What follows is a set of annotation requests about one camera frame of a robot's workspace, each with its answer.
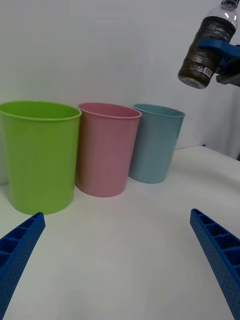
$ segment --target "brown liquid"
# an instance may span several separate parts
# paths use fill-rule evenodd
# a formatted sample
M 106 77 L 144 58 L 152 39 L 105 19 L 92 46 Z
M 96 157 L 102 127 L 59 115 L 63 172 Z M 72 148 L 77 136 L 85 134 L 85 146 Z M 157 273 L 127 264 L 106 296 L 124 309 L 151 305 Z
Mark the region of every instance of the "brown liquid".
M 199 43 L 206 38 L 223 40 L 229 43 L 235 31 L 235 27 L 223 18 L 217 16 L 206 17 L 202 21 L 183 61 L 178 73 L 179 80 L 197 89 L 206 88 L 222 57 L 212 51 L 199 49 Z

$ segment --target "light blue bucket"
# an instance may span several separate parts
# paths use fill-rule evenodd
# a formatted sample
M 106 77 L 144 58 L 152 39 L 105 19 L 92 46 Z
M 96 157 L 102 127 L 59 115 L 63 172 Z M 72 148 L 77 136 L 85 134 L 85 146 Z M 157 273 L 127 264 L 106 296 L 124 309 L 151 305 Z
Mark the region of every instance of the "light blue bucket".
M 181 111 L 152 104 L 135 104 L 142 113 L 129 177 L 144 183 L 165 180 L 185 117 Z

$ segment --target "white tabletop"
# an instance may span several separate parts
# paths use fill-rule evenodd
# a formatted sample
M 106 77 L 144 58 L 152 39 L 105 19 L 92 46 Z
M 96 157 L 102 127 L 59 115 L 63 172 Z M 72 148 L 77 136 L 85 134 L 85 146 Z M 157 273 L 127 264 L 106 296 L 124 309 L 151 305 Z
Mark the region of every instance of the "white tabletop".
M 233 320 L 190 226 L 198 208 L 240 238 L 240 162 L 205 147 L 175 152 L 167 180 L 78 189 L 46 228 L 4 320 Z M 0 189 L 0 237 L 29 216 Z

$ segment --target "green bucket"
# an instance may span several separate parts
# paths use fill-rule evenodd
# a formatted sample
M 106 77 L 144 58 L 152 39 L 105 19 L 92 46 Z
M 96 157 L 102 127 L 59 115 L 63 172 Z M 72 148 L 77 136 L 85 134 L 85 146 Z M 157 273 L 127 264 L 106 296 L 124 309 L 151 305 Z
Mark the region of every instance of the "green bucket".
M 10 200 L 18 211 L 46 215 L 72 201 L 80 116 L 51 102 L 0 105 Z

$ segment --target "pink bucket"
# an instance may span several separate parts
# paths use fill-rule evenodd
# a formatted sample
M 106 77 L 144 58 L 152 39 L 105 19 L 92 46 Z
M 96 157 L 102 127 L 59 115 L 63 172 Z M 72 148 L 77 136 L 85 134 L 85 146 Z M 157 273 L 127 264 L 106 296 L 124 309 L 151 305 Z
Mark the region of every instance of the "pink bucket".
M 141 113 L 115 104 L 83 103 L 76 185 L 95 197 L 113 197 L 127 184 Z

